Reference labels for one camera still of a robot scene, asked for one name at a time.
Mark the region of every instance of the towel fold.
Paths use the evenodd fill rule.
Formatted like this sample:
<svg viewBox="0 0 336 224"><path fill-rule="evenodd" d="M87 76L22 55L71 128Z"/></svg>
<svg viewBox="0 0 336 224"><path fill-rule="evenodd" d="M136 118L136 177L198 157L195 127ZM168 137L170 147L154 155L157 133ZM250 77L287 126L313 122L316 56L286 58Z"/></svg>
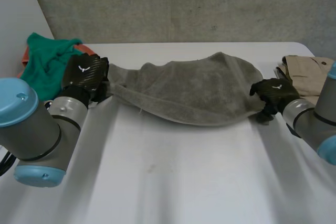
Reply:
<svg viewBox="0 0 336 224"><path fill-rule="evenodd" d="M249 62L218 52L194 61L146 63L140 70L110 64L112 93L126 104L174 122L216 126L238 122L261 111L251 85L262 80Z"/></svg>

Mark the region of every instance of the towel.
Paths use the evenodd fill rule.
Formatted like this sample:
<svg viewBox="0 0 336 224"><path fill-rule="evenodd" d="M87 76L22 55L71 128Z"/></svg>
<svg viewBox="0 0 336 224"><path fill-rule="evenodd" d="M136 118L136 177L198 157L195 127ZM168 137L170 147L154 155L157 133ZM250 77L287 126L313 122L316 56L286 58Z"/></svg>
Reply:
<svg viewBox="0 0 336 224"><path fill-rule="evenodd" d="M74 48L79 39L47 39L32 33L28 39L29 62L21 75L42 101L54 99L61 91L61 81L69 58L80 55Z"/></svg>
<svg viewBox="0 0 336 224"><path fill-rule="evenodd" d="M146 63L140 70L110 64L110 91L123 103L174 122L217 126L261 111L264 102L250 97L261 73L249 62L218 52L194 61Z"/></svg>

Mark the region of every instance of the white table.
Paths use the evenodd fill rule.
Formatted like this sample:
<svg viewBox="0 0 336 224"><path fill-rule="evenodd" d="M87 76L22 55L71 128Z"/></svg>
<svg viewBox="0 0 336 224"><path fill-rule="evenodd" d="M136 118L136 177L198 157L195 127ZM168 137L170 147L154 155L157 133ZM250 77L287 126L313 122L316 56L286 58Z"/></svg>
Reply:
<svg viewBox="0 0 336 224"><path fill-rule="evenodd" d="M222 51L264 78L302 44L91 44L124 68L201 59ZM68 173L56 188L0 180L0 223L334 223L336 167L293 137L277 116L227 127L172 123L113 98L89 112Z"/></svg>

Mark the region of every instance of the concrete wall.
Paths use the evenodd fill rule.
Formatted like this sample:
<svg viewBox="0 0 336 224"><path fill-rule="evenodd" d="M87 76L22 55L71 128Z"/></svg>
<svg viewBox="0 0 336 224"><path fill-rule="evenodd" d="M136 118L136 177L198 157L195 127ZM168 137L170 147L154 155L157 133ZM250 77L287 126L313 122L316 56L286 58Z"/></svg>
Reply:
<svg viewBox="0 0 336 224"><path fill-rule="evenodd" d="M336 59L336 0L38 0L55 38L296 41Z"/></svg>

